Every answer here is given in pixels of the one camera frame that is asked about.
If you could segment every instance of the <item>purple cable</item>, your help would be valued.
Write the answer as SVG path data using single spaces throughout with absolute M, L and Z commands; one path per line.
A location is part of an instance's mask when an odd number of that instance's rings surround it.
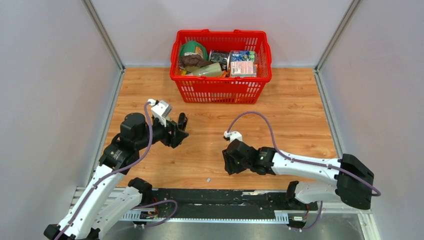
M 313 221 L 313 223 L 305 228 L 296 228 L 296 227 L 292 227 L 292 229 L 298 230 L 300 232 L 300 230 L 302 230 L 302 232 L 304 231 L 308 231 L 311 230 L 315 227 L 315 225 L 317 225 L 318 221 L 321 219 L 321 214 L 323 213 L 323 201 L 321 201 L 321 206 L 319 206 L 319 211 L 318 211 L 318 215 L 316 216 L 315 221 Z
M 136 207 L 133 208 L 133 210 L 134 209 L 150 208 L 150 207 L 153 207 L 153 206 L 156 206 L 156 205 L 159 205 L 159 204 L 165 204 L 165 203 L 173 203 L 173 204 L 175 204 L 175 208 L 173 209 L 172 213 L 169 216 L 165 217 L 165 219 L 163 219 L 161 221 L 158 221 L 158 222 L 155 222 L 155 223 L 152 223 L 152 224 L 149 224 L 149 225 L 144 225 L 145 228 L 155 227 L 155 226 L 158 226 L 158 225 L 161 225 L 161 224 L 165 223 L 170 218 L 172 218 L 172 216 L 175 214 L 175 212 L 177 211 L 177 208 L 178 208 L 178 203 L 175 200 L 168 199 L 168 200 L 158 201 L 158 202 L 155 202 L 155 203 L 152 203 L 152 204 L 149 204 L 149 205 L 136 206 Z
M 365 180 L 361 179 L 360 177 L 356 176 L 355 174 L 353 174 L 353 173 L 351 173 L 350 171 L 347 171 L 347 170 L 345 170 L 345 169 L 343 169 L 343 168 L 340 168 L 340 167 L 337 167 L 337 166 L 333 166 L 333 165 L 331 165 L 331 164 L 329 164 L 329 165 L 327 166 L 327 165 L 326 165 L 326 164 L 324 164 L 324 163 L 318 163 L 318 162 L 311 162 L 311 161 L 302 160 L 302 159 L 296 159 L 296 158 L 294 158 L 294 157 L 292 158 L 292 157 L 289 157 L 289 156 L 285 155 L 284 153 L 282 153 L 282 151 L 281 151 L 281 150 L 279 150 L 279 149 L 278 149 L 278 147 L 277 147 L 276 140 L 275 140 L 275 138 L 274 138 L 273 128 L 271 127 L 270 122 L 269 122 L 269 121 L 268 121 L 268 119 L 267 119 L 267 118 L 266 118 L 266 117 L 265 117 L 262 113 L 260 113 L 260 112 L 257 112 L 257 111 L 246 111 L 246 112 L 243 112 L 242 114 L 238 115 L 238 116 L 237 116 L 237 117 L 236 117 L 236 118 L 232 121 L 232 123 L 229 125 L 228 130 L 227 130 L 227 133 L 229 133 L 229 132 L 230 132 L 231 128 L 232 128 L 232 127 L 233 127 L 233 125 L 236 123 L 236 121 L 237 121 L 239 118 L 241 118 L 242 116 L 246 115 L 246 114 L 256 114 L 256 115 L 259 115 L 261 118 L 263 118 L 263 120 L 265 120 L 266 124 L 268 125 L 269 132 L 271 133 L 272 144 L 274 145 L 274 148 L 275 148 L 275 150 L 277 151 L 277 153 L 279 153 L 279 154 L 280 154 L 283 158 L 286 158 L 286 159 L 288 159 L 288 160 L 290 160 L 290 161 L 297 162 L 297 163 L 309 164 L 309 165 L 318 166 L 318 167 L 324 167 L 324 168 L 329 168 L 329 169 L 335 169 L 335 170 L 337 170 L 337 171 L 339 171 L 339 172 L 342 172 L 342 173 L 344 173 L 344 174 L 346 174 L 346 175 L 351 176 L 352 178 L 356 179 L 356 180 L 357 180 L 357 181 L 359 181 L 360 183 L 364 184 L 365 186 L 367 186 L 368 188 L 370 188 L 371 190 L 373 190 L 375 193 L 372 193 L 372 194 L 371 194 L 372 196 L 379 197 L 379 196 L 381 196 L 381 195 L 382 195 L 382 193 L 381 193 L 381 192 L 380 192 L 380 191 L 379 191 L 376 187 L 374 187 L 373 185 L 369 184 L 367 181 L 365 181 Z
M 81 204 L 76 208 L 73 216 L 69 219 L 69 221 L 67 222 L 66 226 L 62 229 L 62 231 L 59 232 L 59 234 L 57 234 L 57 236 L 54 238 L 54 240 L 59 240 L 59 238 L 64 234 L 64 232 L 66 232 L 66 230 L 68 230 L 69 226 L 72 224 L 72 222 L 77 218 L 78 214 L 80 213 L 81 209 L 83 208 L 84 204 L 87 202 L 87 200 L 89 199 L 90 195 L 93 193 L 93 191 L 96 189 L 96 187 L 103 182 L 105 179 L 107 179 L 108 177 L 120 173 L 122 171 L 125 171 L 127 169 L 130 169 L 132 167 L 134 167 L 135 165 L 137 165 L 139 162 L 141 162 L 147 155 L 147 153 L 150 150 L 150 147 L 152 146 L 152 141 L 153 141 L 153 128 L 152 128 L 152 121 L 149 117 L 149 112 L 147 111 L 147 106 L 150 105 L 150 102 L 146 102 L 144 104 L 144 114 L 146 116 L 147 119 L 147 125 L 148 125 L 148 144 L 146 147 L 145 152 L 143 153 L 143 155 L 134 163 L 120 168 L 118 170 L 112 171 L 106 175 L 104 175 L 103 177 L 101 177 L 98 181 L 96 181 L 93 186 L 90 188 L 90 190 L 87 192 L 87 194 L 85 195 L 85 197 L 82 199 Z
M 158 221 L 158 222 L 155 222 L 155 223 L 152 223 L 152 224 L 149 224 L 149 225 L 144 225 L 145 228 L 155 227 L 155 226 L 158 226 L 158 225 L 161 225 L 161 224 L 165 223 L 170 218 L 172 218 L 172 216 L 175 214 L 175 212 L 177 211 L 177 208 L 178 208 L 178 204 L 177 204 L 177 202 L 175 200 L 172 200 L 172 199 L 162 200 L 162 201 L 158 201 L 158 202 L 155 202 L 155 203 L 152 203 L 152 204 L 149 204 L 149 205 L 136 206 L 132 210 L 150 208 L 150 207 L 153 207 L 153 206 L 156 206 L 156 205 L 159 205 L 159 204 L 164 204 L 164 203 L 174 203 L 175 204 L 175 208 L 174 208 L 174 210 L 172 211 L 172 213 L 169 216 L 165 217 L 165 219 L 163 219 L 161 221 Z M 123 228 L 118 229 L 116 231 L 108 232 L 108 233 L 106 233 L 106 236 L 107 235 L 114 234 L 116 232 L 120 232 L 120 231 L 127 230 L 127 229 L 133 229 L 133 228 L 135 228 L 133 225 L 132 226 L 126 226 L 126 227 L 123 227 Z

